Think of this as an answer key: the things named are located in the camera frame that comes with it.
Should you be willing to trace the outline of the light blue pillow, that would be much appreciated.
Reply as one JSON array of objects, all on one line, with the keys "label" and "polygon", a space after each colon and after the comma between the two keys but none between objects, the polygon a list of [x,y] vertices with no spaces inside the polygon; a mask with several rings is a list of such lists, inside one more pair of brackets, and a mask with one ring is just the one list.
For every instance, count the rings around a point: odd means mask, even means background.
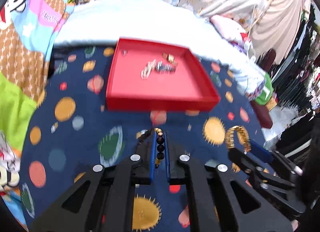
[{"label": "light blue pillow", "polygon": [[75,6],[54,47],[103,45],[119,38],[162,42],[189,48],[196,56],[227,66],[238,91],[255,99],[265,71],[249,60],[207,20],[161,0],[98,0]]}]

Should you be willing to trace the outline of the beige curtain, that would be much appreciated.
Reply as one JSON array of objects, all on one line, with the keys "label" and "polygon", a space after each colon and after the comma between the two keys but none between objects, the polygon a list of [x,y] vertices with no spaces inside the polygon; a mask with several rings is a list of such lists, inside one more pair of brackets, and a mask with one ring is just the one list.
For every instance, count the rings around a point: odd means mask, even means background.
[{"label": "beige curtain", "polygon": [[257,56],[274,49],[276,65],[287,57],[300,27],[303,6],[303,0],[272,0],[250,33]]}]

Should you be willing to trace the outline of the navy planet print bedsheet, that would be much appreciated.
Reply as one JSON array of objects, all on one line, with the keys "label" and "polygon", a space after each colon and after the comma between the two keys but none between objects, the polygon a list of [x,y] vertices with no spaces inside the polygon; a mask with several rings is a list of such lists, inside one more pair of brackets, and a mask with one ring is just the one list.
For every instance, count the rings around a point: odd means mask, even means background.
[{"label": "navy planet print bedsheet", "polygon": [[164,133],[205,165],[232,169],[229,149],[254,159],[250,140],[260,146],[265,141],[253,108],[230,70],[201,59],[221,98],[211,111],[110,111],[106,88],[114,55],[103,52],[95,49],[95,65],[88,72],[83,70],[91,60],[88,50],[71,53],[51,77],[30,120],[20,170],[27,227],[30,231],[32,223],[93,166],[115,166],[134,154],[138,138],[153,129],[152,181],[135,186],[131,231],[191,231],[186,187],[167,179]]}]

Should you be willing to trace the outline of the colourful monkey cartoon blanket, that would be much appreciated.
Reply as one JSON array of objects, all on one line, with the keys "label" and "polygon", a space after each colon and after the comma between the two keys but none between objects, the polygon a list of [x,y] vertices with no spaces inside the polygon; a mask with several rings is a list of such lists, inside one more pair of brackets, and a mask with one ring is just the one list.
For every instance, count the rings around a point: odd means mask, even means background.
[{"label": "colourful monkey cartoon blanket", "polygon": [[27,231],[19,190],[29,121],[44,96],[68,0],[1,0],[1,231]]}]

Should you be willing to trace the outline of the silver blue-dial wristwatch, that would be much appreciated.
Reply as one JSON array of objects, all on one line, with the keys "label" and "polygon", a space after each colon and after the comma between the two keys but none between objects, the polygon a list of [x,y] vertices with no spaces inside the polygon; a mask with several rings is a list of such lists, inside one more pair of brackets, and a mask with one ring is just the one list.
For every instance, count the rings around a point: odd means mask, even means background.
[{"label": "silver blue-dial wristwatch", "polygon": [[155,70],[158,73],[174,73],[176,71],[176,67],[170,64],[163,64],[163,62],[158,62]]}]

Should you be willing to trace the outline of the gold wristwatch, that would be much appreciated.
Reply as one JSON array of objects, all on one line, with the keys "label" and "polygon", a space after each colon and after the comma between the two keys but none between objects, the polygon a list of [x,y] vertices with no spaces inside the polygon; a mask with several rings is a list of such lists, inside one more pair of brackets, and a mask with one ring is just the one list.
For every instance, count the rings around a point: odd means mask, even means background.
[{"label": "gold wristwatch", "polygon": [[176,67],[177,66],[177,61],[175,60],[175,57],[172,54],[168,53],[163,53],[162,57],[167,60],[172,66]]}]

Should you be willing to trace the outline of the pink white plush toy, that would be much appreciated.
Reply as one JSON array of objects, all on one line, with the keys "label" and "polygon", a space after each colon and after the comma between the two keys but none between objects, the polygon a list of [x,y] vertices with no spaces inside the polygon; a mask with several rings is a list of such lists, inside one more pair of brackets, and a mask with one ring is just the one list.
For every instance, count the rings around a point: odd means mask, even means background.
[{"label": "pink white plush toy", "polygon": [[228,42],[236,43],[244,48],[246,45],[251,45],[251,39],[245,29],[236,21],[220,16],[213,15],[210,22],[216,28],[218,33]]}]

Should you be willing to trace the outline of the red jewelry tray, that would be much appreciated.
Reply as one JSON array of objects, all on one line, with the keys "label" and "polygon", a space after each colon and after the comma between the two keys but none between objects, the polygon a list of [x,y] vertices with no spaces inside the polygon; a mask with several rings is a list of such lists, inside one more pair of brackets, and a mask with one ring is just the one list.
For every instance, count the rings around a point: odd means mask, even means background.
[{"label": "red jewelry tray", "polygon": [[[174,73],[151,71],[148,62],[168,64],[163,53],[177,61]],[[190,49],[167,43],[120,38],[112,59],[106,88],[110,111],[211,111],[221,98],[210,76]]]}]

